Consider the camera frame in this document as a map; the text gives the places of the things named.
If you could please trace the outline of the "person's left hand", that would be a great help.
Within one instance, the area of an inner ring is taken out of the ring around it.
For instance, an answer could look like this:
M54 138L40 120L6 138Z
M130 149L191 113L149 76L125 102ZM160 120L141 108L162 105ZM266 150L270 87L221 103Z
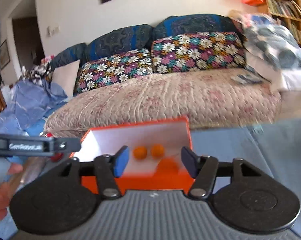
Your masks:
M10 178L8 182L4 182L0 185L0 220L3 220L7 215L7 208L11 198L20 185L20 180L23 175L22 172L22 165L12 163L8 170L8 175L12 175L12 178Z

